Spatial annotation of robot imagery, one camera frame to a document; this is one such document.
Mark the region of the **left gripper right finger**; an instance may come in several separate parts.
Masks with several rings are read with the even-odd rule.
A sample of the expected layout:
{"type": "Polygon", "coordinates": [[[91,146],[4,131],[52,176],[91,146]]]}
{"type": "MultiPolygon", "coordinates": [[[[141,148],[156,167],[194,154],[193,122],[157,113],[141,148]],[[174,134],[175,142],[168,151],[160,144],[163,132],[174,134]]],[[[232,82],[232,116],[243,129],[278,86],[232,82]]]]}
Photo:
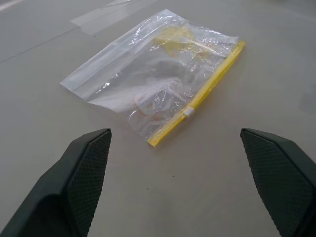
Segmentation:
{"type": "Polygon", "coordinates": [[[255,186],[281,237],[316,237],[316,163],[293,141],[243,128],[255,186]]]}

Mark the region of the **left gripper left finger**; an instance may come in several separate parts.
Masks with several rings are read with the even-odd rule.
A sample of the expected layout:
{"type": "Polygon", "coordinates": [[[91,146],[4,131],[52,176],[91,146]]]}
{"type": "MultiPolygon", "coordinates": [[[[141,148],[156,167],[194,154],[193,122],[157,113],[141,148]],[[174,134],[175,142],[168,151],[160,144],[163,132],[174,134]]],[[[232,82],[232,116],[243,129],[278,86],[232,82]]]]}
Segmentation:
{"type": "Polygon", "coordinates": [[[87,237],[102,192],[112,133],[73,140],[35,183],[0,237],[87,237]]]}

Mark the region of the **clear yellow zipper bag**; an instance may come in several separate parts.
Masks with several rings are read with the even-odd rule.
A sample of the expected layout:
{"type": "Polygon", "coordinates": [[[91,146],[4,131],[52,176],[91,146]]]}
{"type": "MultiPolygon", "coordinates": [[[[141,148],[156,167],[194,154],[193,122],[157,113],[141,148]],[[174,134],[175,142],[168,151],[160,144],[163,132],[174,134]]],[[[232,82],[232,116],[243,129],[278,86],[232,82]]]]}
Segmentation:
{"type": "Polygon", "coordinates": [[[189,117],[244,48],[224,35],[163,10],[77,68],[62,85],[114,111],[151,146],[189,117]]]}

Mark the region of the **clear tape strip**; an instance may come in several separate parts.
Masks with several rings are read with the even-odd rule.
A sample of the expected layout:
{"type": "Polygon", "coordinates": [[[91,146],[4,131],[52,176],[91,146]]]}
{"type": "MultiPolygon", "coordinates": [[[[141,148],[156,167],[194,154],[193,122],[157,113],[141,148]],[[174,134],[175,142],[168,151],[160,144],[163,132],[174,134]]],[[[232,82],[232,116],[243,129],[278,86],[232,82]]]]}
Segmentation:
{"type": "Polygon", "coordinates": [[[87,35],[94,35],[107,27],[111,26],[117,21],[117,18],[112,15],[82,15],[75,19],[72,19],[70,22],[80,27],[80,30],[87,35]]]}

